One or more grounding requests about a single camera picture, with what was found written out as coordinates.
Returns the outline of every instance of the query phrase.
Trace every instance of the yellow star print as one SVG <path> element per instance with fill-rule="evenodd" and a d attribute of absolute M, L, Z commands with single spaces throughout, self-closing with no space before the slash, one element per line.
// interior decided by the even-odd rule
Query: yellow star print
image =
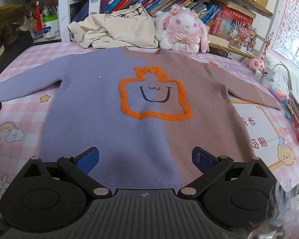
<path fill-rule="evenodd" d="M 48 102 L 50 97 L 51 96 L 49 96 L 48 94 L 45 94 L 44 96 L 42 96 L 40 98 L 40 100 L 41 100 L 41 102 Z"/>

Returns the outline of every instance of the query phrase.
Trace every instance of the metal screw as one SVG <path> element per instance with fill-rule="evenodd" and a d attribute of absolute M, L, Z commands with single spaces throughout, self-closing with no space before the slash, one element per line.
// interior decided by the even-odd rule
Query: metal screw
<path fill-rule="evenodd" d="M 180 190 L 181 193 L 184 195 L 194 195 L 196 194 L 197 190 L 192 187 L 185 187 Z"/>
<path fill-rule="evenodd" d="M 109 193 L 109 190 L 107 188 L 96 188 L 94 189 L 93 193 L 95 195 L 104 196 Z"/>

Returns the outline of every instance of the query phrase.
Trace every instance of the rainbow print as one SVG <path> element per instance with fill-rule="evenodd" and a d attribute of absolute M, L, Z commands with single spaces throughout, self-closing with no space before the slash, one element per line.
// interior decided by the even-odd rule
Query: rainbow print
<path fill-rule="evenodd" d="M 12 122 L 12 121 L 6 121 L 6 122 L 3 122 L 1 125 L 0 125 L 0 133 L 3 131 L 3 130 L 8 130 L 9 133 L 11 132 L 12 129 L 17 129 L 17 125 Z"/>

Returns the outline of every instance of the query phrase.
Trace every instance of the cloud print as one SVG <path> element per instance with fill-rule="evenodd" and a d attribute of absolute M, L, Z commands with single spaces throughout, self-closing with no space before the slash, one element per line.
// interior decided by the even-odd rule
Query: cloud print
<path fill-rule="evenodd" d="M 14 142 L 14 141 L 21 141 L 23 139 L 23 137 L 25 136 L 25 134 L 23 134 L 22 130 L 19 129 L 12 129 L 10 134 L 8 134 L 7 136 L 7 142 Z"/>

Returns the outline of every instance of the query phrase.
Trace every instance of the brown sleeve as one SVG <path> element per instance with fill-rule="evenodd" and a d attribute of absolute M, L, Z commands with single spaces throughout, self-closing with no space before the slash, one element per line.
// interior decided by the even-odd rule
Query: brown sleeve
<path fill-rule="evenodd" d="M 233 76 L 231 73 L 222 68 L 212 66 L 208 67 L 211 68 L 211 71 L 214 74 L 215 78 L 220 83 L 226 85 L 228 92 L 230 92 L 234 96 L 244 101 L 261 104 L 281 110 L 281 107 L 279 106 L 276 98 L 260 90 L 255 85 L 245 82 L 236 76 Z"/>

